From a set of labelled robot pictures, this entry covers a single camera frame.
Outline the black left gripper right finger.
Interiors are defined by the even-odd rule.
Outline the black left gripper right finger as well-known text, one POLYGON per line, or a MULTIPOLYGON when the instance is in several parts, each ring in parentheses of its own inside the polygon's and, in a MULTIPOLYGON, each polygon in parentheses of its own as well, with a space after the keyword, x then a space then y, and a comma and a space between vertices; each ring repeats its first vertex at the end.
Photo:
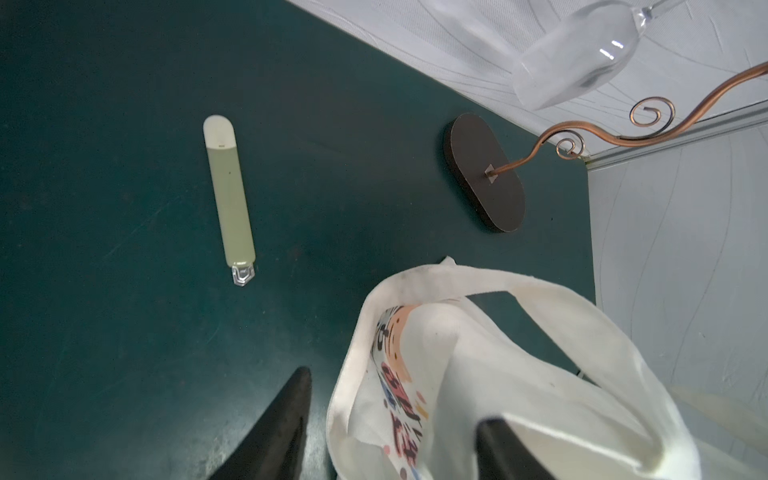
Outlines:
POLYGON ((479 479, 554 480, 503 419, 477 425, 475 450, 479 479))

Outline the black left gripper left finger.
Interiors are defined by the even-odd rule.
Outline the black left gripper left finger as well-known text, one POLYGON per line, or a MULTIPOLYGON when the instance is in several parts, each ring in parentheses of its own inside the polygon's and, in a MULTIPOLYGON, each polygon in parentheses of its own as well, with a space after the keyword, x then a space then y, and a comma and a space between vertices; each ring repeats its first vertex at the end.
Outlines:
POLYGON ((312 396, 310 369, 297 368, 213 479, 300 477, 312 396))

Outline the white printed canvas tote bag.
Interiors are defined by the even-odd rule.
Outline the white printed canvas tote bag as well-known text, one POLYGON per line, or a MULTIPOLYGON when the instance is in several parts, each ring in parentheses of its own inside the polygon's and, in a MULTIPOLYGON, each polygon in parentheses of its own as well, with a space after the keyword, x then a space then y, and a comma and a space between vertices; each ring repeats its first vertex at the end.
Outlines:
POLYGON ((476 431, 488 420, 558 479, 766 477, 695 438, 680 403, 766 451, 764 417, 668 388, 579 294, 446 258, 368 294, 327 408, 326 442, 341 479, 476 479, 476 431))

